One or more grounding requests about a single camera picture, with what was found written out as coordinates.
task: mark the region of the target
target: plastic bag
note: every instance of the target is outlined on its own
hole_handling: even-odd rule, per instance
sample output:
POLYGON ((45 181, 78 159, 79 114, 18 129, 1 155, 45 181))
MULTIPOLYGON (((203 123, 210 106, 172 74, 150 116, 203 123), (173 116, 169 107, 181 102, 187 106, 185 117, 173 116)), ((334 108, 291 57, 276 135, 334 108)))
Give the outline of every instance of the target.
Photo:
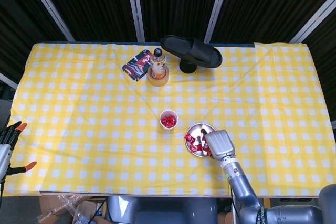
POLYGON ((89 196, 85 195, 58 195, 57 198, 59 199, 59 203, 52 209, 50 209, 47 213, 42 213, 40 216, 37 217, 38 223, 50 223, 52 220, 57 221, 57 215, 62 214, 66 210, 73 215, 73 218, 76 219, 78 224, 87 224, 88 222, 85 221, 83 215, 77 210, 77 205, 90 198, 89 196))

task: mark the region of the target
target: red candy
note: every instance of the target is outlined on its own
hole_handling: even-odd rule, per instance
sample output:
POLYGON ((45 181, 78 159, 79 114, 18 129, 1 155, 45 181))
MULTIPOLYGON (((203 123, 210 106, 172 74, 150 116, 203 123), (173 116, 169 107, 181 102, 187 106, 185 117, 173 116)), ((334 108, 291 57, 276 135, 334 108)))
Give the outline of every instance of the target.
POLYGON ((205 140, 203 150, 206 151, 209 156, 211 156, 212 155, 211 150, 210 150, 209 145, 208 145, 208 143, 206 141, 206 138, 204 136, 203 136, 203 140, 205 140))
POLYGON ((193 143, 196 141, 196 139, 193 138, 193 137, 190 135, 190 133, 186 134, 186 135, 184 136, 184 139, 186 139, 186 141, 187 141, 187 143, 188 143, 189 145, 193 145, 193 143))
POLYGON ((161 123, 166 128, 172 128, 176 124, 176 118, 173 115, 165 116, 164 118, 161 118, 161 123))
POLYGON ((190 150, 193 153, 201 151, 202 150, 202 145, 201 144, 197 144, 196 146, 195 145, 190 145, 190 150))

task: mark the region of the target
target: bottle cap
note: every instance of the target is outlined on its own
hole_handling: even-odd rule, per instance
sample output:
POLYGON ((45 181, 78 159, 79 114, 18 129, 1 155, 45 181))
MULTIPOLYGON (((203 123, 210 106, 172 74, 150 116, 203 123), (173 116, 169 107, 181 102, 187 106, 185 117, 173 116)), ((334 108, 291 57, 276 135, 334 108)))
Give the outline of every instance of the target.
POLYGON ((156 49, 154 50, 154 55, 155 55, 156 57, 160 57, 160 56, 162 55, 162 51, 161 51, 161 49, 160 49, 160 48, 156 48, 156 49))

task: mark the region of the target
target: metal plate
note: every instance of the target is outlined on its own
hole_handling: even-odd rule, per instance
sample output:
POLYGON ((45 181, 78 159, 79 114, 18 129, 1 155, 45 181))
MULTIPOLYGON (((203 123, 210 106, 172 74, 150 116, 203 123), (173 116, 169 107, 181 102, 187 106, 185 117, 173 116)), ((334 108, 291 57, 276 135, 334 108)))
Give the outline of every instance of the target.
MULTIPOLYGON (((210 133, 210 132, 212 132, 212 131, 215 131, 215 129, 212 128, 210 125, 207 125, 207 124, 205 124, 205 123, 196 123, 196 124, 194 124, 193 126, 191 126, 191 127, 189 128, 189 130, 185 133, 185 135, 189 133, 193 138, 196 139, 196 141, 194 142, 194 145, 196 146, 196 145, 198 145, 199 143, 201 143, 201 144, 202 144, 202 147, 203 147, 205 141, 202 140, 202 138, 203 138, 203 134, 201 133, 201 129, 205 129, 205 131, 206 131, 207 133, 210 133)), ((206 151, 192 152, 192 151, 190 150, 190 147, 188 146, 188 143, 187 143, 187 140, 186 140, 186 139, 184 140, 184 142, 185 142, 185 146, 187 147, 187 149, 188 149, 192 154, 194 154, 195 156, 197 156, 197 157, 207 157, 207 156, 208 156, 208 154, 207 154, 206 151)))

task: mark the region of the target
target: plastic bottle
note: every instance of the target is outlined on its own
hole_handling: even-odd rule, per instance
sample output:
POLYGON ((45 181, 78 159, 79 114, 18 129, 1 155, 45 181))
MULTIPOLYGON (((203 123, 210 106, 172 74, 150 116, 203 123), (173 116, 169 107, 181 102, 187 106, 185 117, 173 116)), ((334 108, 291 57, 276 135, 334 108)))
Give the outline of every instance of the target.
POLYGON ((154 79, 162 79, 167 74, 166 56, 160 48, 154 50, 151 57, 152 77, 154 79))

